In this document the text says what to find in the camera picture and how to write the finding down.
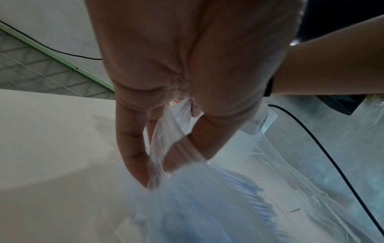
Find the clear plastic bag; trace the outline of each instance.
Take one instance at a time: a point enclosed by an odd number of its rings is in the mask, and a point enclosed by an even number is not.
[[[207,163],[183,139],[189,122],[187,100],[159,120],[150,150],[150,190],[140,186],[122,162],[106,163],[109,170],[119,171],[130,224],[138,226],[145,242],[383,242],[290,167],[262,133],[238,131]],[[190,163],[169,174],[162,162],[171,147],[184,156],[180,161]],[[100,166],[105,165],[93,165],[91,171]],[[272,220],[255,210],[231,177],[263,188],[256,197],[273,206]],[[99,190],[108,188],[108,180],[100,181],[95,173],[94,180],[102,185]],[[129,237],[120,239],[133,243]]]

